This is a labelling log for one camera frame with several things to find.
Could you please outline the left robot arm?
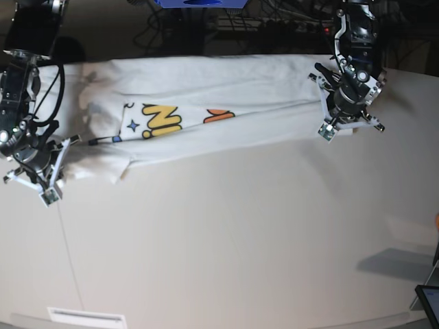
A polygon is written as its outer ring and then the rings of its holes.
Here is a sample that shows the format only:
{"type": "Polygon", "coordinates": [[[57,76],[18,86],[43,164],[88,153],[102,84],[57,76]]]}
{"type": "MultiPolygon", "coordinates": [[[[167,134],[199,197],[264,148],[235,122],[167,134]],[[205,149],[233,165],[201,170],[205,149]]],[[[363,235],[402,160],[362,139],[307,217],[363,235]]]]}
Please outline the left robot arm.
{"type": "Polygon", "coordinates": [[[386,75],[377,50],[379,25],[372,13],[372,1],[339,1],[335,26],[334,55],[340,76],[327,97],[333,124],[358,123],[382,132],[384,126],[368,113],[368,106],[385,85],[386,75]]]}

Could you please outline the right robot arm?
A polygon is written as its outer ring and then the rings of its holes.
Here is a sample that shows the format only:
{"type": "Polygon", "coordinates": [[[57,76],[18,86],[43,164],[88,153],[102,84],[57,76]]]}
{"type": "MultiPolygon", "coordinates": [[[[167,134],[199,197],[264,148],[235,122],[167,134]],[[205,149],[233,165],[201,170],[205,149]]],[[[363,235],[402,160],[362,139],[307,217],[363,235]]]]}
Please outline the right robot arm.
{"type": "Polygon", "coordinates": [[[59,128],[56,115],[65,90],[65,71],[56,62],[55,81],[60,84],[52,113],[38,118],[42,101],[38,63],[52,59],[62,26],[67,1],[17,1],[6,35],[4,51],[11,61],[1,74],[1,157],[13,158],[19,173],[26,173],[34,184],[46,188],[52,166],[60,153],[50,140],[59,128]]]}

